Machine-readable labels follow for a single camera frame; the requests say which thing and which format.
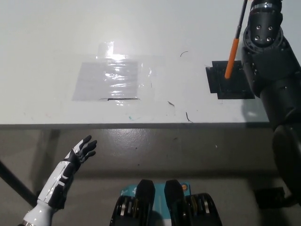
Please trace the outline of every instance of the gray floor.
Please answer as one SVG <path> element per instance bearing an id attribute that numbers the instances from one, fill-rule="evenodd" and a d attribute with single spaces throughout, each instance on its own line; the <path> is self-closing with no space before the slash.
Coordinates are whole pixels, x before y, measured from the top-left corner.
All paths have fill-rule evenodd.
<path id="1" fill-rule="evenodd" d="M 141 178 L 178 178 L 213 197 L 224 226 L 301 224 L 301 209 L 259 211 L 253 189 L 283 186 L 269 129 L 98 129 L 0 131 L 1 160 L 33 191 L 83 137 L 97 155 L 79 170 L 54 226 L 109 225 L 122 187 Z M 17 225 L 30 209 L 0 179 L 0 223 Z"/>

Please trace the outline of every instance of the white table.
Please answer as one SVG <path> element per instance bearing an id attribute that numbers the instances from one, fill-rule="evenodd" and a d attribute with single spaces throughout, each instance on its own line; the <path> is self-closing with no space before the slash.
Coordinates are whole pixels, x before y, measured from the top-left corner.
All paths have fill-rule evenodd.
<path id="1" fill-rule="evenodd" d="M 260 100 L 218 100 L 209 91 L 205 67 L 228 60 L 241 7 L 238 0 L 1 1 L 0 125 L 267 122 Z M 282 27 L 299 61 L 300 9 L 299 0 L 283 2 Z M 108 41 L 114 54 L 154 60 L 156 76 L 138 89 L 140 100 L 74 101 L 81 64 Z"/>

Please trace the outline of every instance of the transparent tape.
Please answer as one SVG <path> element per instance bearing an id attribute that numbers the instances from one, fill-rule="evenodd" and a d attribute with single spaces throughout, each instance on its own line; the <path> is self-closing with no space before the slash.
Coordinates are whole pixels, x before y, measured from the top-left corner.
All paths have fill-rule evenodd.
<path id="1" fill-rule="evenodd" d="M 81 64 L 73 100 L 127 100 L 151 95 L 154 64 L 145 57 L 114 54 L 114 42 Z"/>

